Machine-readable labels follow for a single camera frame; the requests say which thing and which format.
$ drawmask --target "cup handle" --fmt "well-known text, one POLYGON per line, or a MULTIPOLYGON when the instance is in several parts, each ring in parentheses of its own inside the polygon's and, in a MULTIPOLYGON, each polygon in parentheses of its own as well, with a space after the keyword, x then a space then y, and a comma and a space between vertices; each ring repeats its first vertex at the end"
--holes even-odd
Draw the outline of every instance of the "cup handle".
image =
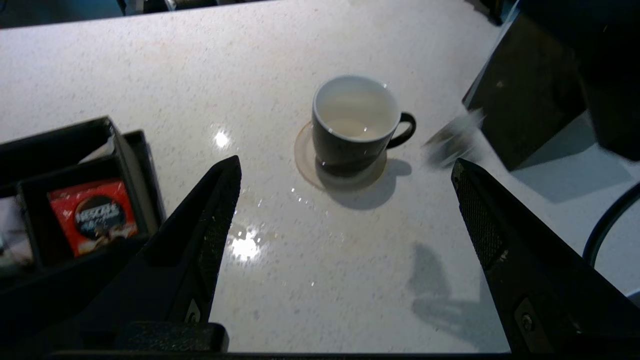
POLYGON ((404 144, 413 136, 413 133, 415 133, 415 118, 413 117, 413 115, 409 113, 402 113, 402 115, 400 115, 400 122, 408 122, 409 128, 407 130, 404 130, 404 133, 391 139, 391 141, 389 141, 389 144, 387 145, 387 149, 392 149, 396 146, 404 144))

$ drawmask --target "table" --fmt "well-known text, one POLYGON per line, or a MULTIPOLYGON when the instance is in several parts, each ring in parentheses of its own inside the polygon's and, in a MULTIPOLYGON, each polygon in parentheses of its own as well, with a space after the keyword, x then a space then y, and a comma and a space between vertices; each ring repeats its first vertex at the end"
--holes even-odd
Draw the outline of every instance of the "table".
MULTIPOLYGON (((462 0, 269 1, 0 31, 0 141, 109 115, 145 130, 172 212, 238 154, 242 190, 210 320, 230 351, 508 349, 448 170, 422 144, 453 116, 499 28, 462 0), (388 83, 418 121, 368 192, 329 196, 293 160, 315 89, 344 73, 388 83)), ((479 164, 581 252, 640 167, 596 146, 509 174, 476 134, 479 164)), ((640 208, 598 269, 640 284, 640 208)))

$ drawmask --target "coaster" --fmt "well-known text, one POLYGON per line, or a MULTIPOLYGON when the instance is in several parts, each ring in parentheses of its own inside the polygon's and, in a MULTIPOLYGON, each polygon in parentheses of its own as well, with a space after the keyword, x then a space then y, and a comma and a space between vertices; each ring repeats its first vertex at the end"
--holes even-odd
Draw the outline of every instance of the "coaster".
POLYGON ((350 177, 339 177, 324 171, 316 161, 316 150, 312 139, 313 124, 307 123, 302 128, 294 145, 296 166, 302 177, 311 185, 326 192, 352 192, 373 185, 385 172, 387 167, 387 152, 382 154, 358 174, 350 177))

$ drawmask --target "nescafe logo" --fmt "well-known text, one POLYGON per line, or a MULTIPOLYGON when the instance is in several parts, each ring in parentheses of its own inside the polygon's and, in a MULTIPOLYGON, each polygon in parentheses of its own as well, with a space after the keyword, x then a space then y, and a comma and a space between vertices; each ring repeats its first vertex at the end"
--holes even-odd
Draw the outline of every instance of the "nescafe logo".
POLYGON ((108 235, 112 227, 125 224, 125 213, 110 197, 94 196, 78 204, 75 219, 76 229, 95 240, 108 235))

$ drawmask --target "black organizer box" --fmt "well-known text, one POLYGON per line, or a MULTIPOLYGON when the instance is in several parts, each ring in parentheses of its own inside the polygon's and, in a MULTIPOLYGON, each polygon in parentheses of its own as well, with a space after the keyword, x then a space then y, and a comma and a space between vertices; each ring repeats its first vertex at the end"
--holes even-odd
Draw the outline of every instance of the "black organizer box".
POLYGON ((18 196, 34 263, 0 281, 0 347, 78 313, 156 233, 165 213, 142 131, 99 118, 0 145, 0 197, 18 196), (113 136, 114 152, 78 162, 113 136), (52 190, 118 177, 138 233, 75 258, 49 205, 52 190))

